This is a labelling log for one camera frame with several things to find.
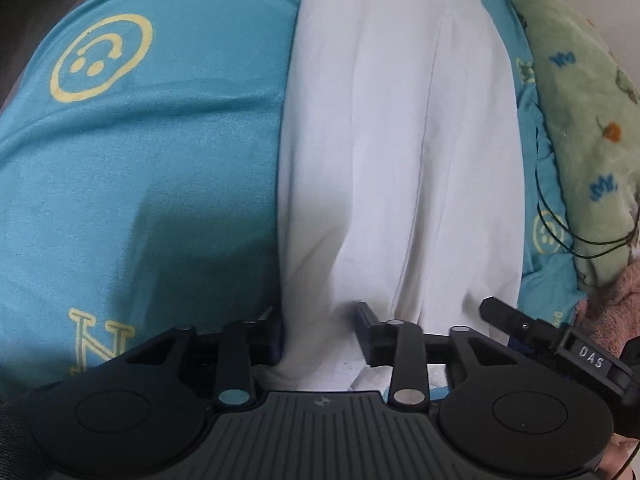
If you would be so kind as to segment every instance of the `black circular disc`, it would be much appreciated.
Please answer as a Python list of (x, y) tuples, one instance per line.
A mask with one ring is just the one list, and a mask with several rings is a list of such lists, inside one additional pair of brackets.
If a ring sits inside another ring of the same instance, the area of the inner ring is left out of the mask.
[(175, 375), (149, 365), (90, 370), (51, 390), (30, 413), (41, 451), (76, 478), (159, 470), (190, 448), (204, 421), (196, 395)]
[(475, 370), (442, 402), (438, 423), (474, 462), (544, 478), (595, 468), (613, 432), (600, 397), (538, 367)]

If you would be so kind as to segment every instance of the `green blanket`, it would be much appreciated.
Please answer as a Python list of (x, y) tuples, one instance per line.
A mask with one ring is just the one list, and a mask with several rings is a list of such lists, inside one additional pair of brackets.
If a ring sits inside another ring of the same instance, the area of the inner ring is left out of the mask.
[(628, 264), (636, 224), (640, 96), (602, 38), (565, 1), (513, 5), (533, 52), (574, 251), (589, 257), (576, 257), (578, 271), (587, 287), (609, 285)]

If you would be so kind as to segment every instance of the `pink fuzzy fabric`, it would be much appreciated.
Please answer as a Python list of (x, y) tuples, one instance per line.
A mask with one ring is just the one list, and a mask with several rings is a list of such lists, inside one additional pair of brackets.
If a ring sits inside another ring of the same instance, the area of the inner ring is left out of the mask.
[[(626, 342), (640, 336), (640, 260), (631, 263), (609, 290), (578, 303), (576, 311), (577, 327), (620, 357)], [(619, 435), (612, 439), (625, 448), (637, 442)]]

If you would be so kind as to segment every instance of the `white garment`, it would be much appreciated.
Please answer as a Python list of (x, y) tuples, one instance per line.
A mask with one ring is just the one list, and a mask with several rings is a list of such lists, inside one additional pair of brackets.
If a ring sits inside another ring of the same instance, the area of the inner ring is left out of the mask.
[(278, 195), (287, 347), (269, 386), (379, 382), (354, 300), (425, 332), (488, 333), (481, 301), (518, 297), (524, 179), (510, 62), (481, 1), (302, 0)]

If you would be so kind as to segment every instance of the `white wall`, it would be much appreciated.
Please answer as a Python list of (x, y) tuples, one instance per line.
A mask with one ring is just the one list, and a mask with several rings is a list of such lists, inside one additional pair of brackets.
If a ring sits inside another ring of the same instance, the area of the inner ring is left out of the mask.
[(589, 18), (620, 66), (640, 86), (640, 0), (567, 0)]

